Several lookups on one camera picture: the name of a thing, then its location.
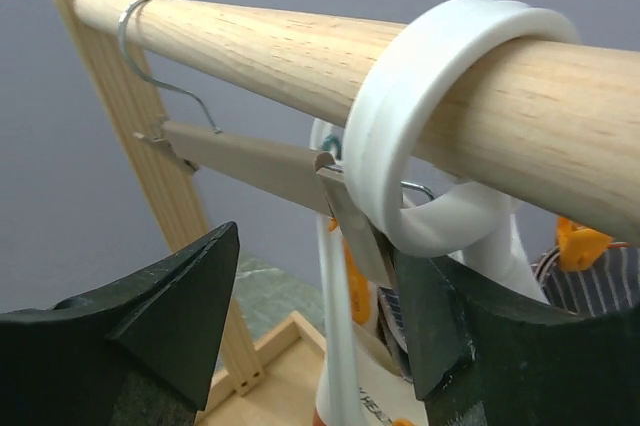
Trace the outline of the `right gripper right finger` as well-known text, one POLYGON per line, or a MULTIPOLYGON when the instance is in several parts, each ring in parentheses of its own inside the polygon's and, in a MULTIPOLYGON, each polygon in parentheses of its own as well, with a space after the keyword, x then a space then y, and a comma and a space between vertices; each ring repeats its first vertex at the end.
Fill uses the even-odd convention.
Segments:
POLYGON ((416 397, 432 425, 635 425, 639 312, 577 315, 449 257, 394 254, 416 397))

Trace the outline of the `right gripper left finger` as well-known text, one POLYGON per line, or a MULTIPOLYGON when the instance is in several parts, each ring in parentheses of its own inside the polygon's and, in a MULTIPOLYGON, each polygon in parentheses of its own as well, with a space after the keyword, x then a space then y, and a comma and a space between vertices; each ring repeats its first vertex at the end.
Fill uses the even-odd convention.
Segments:
POLYGON ((1 317, 5 425, 191 425, 208 401, 239 256, 225 223, 49 309, 1 317))

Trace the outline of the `white round clip hanger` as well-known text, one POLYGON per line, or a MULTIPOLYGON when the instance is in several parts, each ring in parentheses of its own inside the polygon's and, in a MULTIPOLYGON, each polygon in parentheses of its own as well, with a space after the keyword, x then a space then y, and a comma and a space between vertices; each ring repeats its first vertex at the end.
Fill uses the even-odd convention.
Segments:
POLYGON ((367 73, 343 137, 346 188, 357 207, 403 253, 445 257, 527 298, 545 296, 515 220, 516 200, 474 181, 445 96, 482 57, 515 39, 575 44, 563 14, 512 0, 447 0, 424 12, 372 56, 365 22, 329 18, 313 50, 367 73), (400 180, 412 155, 455 178, 421 206, 406 206, 400 180))

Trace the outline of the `wooden clip hanger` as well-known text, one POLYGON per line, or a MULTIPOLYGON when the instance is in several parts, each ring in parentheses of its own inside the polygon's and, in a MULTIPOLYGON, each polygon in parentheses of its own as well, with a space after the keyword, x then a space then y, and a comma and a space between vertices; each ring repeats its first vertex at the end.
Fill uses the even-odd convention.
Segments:
POLYGON ((396 286, 392 247, 351 199, 342 168, 328 152, 224 132, 194 93, 154 79, 130 56, 127 26, 136 9, 151 0, 135 0, 120 15, 117 40, 125 62, 144 81, 193 98, 210 127, 162 118, 154 137, 134 137, 161 153, 187 174, 199 167, 218 171, 262 191, 337 220, 359 271, 385 288, 396 286))

